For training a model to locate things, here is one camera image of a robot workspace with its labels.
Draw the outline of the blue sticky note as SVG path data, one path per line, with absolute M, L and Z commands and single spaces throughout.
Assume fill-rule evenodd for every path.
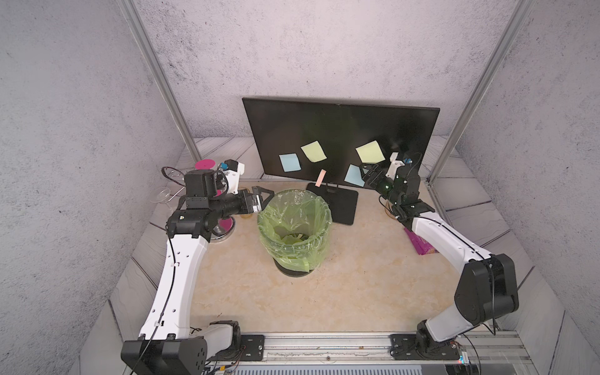
M 298 156 L 295 153 L 279 155 L 284 172 L 296 172 L 302 169 Z
M 347 173 L 345 175 L 345 179 L 344 181 L 346 183 L 352 184 L 354 186 L 358 186 L 363 188 L 365 185 L 365 182 L 363 181 L 362 175 L 361 175 L 361 169 L 360 167 L 350 164 L 348 166 L 348 170 Z

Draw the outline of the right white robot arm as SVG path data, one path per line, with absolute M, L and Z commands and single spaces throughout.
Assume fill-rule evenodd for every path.
M 359 167 L 359 179 L 404 228 L 431 244 L 460 274 L 454 302 L 421 321 L 415 334 L 393 335 L 390 355 L 397 360 L 459 359 L 456 338 L 517 311 L 519 298 L 513 260 L 469 241 L 419 197 L 420 178 L 407 160 L 388 169 Z M 310 190 L 268 192 L 259 198 L 259 235 L 277 268 L 292 277 L 306 276 L 321 263 L 333 220 L 331 205 Z

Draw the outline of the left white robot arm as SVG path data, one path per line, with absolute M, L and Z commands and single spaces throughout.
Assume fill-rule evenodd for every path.
M 121 350 L 132 374 L 201 374 L 209 359 L 239 358 L 238 322 L 217 321 L 194 333 L 190 319 L 201 261 L 220 220 L 258 213 L 274 196 L 258 186 L 240 189 L 244 170 L 228 159 L 184 176 L 186 194 L 166 223 L 167 254 L 154 303 L 138 337 Z

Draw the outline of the pink sticky note strip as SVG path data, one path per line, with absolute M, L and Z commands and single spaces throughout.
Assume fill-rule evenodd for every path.
M 323 179 L 324 179 L 325 175 L 326 175 L 326 170 L 321 170 L 320 173 L 319 173 L 319 176 L 317 178 L 317 181 L 315 183 L 316 187 L 320 187 L 321 186 L 321 184 L 323 183 Z

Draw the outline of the green sticky note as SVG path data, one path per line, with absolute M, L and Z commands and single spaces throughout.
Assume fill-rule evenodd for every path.
M 320 142 L 315 141 L 308 145 L 303 145 L 301 150 L 304 152 L 306 157 L 311 163 L 318 163 L 324 161 L 327 156 L 325 155 Z
M 385 160 L 384 154 L 377 141 L 369 142 L 356 148 L 363 164 L 377 164 Z

